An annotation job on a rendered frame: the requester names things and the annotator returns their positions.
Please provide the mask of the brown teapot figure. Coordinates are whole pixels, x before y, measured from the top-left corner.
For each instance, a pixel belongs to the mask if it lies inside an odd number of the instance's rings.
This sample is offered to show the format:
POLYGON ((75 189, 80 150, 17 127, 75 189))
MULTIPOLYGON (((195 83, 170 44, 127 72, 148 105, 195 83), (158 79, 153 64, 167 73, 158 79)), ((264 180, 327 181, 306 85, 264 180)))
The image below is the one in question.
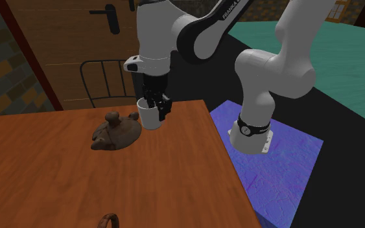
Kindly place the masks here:
POLYGON ((118 111, 111 111, 104 118, 105 121, 93 132, 92 150, 120 150, 133 144, 141 135, 138 112, 121 117, 118 111))

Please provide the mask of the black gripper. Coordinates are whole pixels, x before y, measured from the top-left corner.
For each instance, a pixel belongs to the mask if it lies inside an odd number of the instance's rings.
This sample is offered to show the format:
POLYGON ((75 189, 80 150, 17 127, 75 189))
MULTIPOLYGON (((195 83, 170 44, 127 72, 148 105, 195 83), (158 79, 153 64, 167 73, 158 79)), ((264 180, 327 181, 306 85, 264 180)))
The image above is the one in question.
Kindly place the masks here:
POLYGON ((171 112, 172 100, 166 95, 165 90, 168 86, 168 74, 161 76, 150 76, 143 74, 142 90, 144 98, 149 108, 158 107, 159 121, 164 121, 168 113, 171 112))

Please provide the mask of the brown wooden table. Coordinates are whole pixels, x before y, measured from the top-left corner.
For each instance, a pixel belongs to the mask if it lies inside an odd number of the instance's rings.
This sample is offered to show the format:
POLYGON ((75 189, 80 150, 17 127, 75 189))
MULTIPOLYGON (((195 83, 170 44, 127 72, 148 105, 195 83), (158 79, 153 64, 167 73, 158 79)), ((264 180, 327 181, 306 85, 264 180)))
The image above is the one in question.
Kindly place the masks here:
POLYGON ((157 130, 92 150, 106 109, 0 116, 0 228, 261 228, 201 100, 157 130))

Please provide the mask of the orange framed window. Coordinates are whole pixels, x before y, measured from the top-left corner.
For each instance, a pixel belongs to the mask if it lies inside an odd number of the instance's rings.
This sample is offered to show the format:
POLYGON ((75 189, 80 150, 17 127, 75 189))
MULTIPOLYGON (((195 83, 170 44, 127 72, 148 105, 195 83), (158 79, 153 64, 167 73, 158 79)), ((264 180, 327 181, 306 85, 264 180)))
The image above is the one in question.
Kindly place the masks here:
POLYGON ((336 0, 325 20, 332 23, 340 23, 350 2, 351 0, 336 0))

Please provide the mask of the white cup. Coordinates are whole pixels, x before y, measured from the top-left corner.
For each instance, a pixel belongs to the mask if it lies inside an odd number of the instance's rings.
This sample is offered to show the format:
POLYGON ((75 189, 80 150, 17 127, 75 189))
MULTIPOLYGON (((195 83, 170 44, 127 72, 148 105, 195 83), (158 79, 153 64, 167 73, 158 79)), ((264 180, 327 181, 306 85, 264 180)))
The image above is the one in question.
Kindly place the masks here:
POLYGON ((147 101, 142 97, 137 101, 137 108, 144 129, 156 130, 161 127, 162 121, 159 120, 159 111, 156 106, 150 108, 147 101))

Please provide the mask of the brown wooden door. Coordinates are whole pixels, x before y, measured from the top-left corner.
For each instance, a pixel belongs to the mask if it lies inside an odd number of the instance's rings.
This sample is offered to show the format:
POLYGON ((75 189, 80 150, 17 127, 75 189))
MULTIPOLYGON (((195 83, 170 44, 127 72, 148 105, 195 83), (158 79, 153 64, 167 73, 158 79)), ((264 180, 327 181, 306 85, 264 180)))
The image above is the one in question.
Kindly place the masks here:
POLYGON ((129 0, 6 0, 65 110, 92 108, 80 64, 137 54, 129 0))

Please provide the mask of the black metal chair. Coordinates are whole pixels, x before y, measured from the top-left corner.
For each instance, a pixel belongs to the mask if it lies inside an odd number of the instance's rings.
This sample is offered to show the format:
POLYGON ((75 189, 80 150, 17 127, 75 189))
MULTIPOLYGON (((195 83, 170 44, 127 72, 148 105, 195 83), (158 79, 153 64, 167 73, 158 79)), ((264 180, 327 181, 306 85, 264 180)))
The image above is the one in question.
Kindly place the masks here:
POLYGON ((123 69, 125 60, 87 60, 80 76, 93 108, 134 105, 134 77, 123 69))

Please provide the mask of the blue patterned robot stand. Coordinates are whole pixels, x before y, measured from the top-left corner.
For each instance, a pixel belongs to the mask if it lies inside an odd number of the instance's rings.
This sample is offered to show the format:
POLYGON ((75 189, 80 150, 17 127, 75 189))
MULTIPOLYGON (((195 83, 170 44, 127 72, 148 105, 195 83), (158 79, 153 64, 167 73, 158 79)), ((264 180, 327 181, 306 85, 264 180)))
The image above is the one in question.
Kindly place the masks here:
POLYGON ((268 153, 240 153, 228 135, 240 110, 240 105, 227 100, 210 115, 261 227, 290 228, 324 142, 271 120, 273 137, 268 153))

